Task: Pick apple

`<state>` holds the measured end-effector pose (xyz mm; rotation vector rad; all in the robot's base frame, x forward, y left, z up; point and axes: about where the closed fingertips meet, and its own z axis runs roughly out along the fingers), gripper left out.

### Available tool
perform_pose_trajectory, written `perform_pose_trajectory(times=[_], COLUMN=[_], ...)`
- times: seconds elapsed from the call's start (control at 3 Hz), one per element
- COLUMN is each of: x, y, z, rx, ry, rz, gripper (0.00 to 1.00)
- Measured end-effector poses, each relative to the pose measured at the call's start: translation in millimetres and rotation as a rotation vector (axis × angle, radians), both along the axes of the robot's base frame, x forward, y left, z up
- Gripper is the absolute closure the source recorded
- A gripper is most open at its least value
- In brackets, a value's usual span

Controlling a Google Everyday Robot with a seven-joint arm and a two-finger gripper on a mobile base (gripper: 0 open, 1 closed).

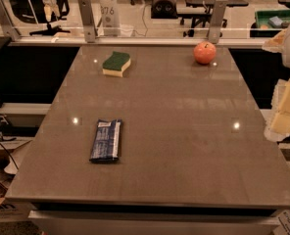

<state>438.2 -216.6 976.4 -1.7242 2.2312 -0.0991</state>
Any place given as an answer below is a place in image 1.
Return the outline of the white numbered robot base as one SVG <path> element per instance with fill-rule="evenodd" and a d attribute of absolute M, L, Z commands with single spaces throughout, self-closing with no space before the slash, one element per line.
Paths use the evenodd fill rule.
<path fill-rule="evenodd" d="M 117 0 L 99 0 L 105 36 L 120 36 L 120 19 Z"/>

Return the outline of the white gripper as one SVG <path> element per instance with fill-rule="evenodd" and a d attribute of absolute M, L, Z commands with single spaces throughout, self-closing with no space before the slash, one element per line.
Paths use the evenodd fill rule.
<path fill-rule="evenodd" d="M 290 69 L 290 24 L 267 40 L 262 49 L 271 53 L 282 53 L 283 65 Z M 271 99 L 270 115 L 266 120 L 265 138 L 279 142 L 290 136 L 290 78 L 279 79 Z"/>

